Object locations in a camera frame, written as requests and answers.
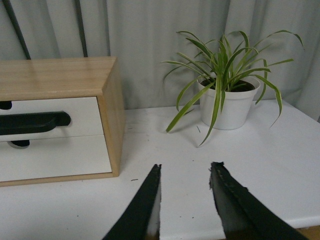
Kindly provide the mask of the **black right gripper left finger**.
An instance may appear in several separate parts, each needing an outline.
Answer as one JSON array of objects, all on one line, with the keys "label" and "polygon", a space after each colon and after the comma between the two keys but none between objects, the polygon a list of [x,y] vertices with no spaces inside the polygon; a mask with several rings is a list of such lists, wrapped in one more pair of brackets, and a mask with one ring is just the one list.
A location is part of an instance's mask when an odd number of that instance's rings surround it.
[{"label": "black right gripper left finger", "polygon": [[152,167],[105,240],[160,239],[161,168],[160,164]]}]

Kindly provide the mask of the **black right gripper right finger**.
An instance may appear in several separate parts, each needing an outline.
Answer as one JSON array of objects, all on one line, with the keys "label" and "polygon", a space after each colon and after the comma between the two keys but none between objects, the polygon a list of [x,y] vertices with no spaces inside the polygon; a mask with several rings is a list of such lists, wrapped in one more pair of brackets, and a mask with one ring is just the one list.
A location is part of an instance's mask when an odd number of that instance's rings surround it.
[{"label": "black right gripper right finger", "polygon": [[212,162],[209,185],[227,240],[306,240],[236,181],[223,162]]}]

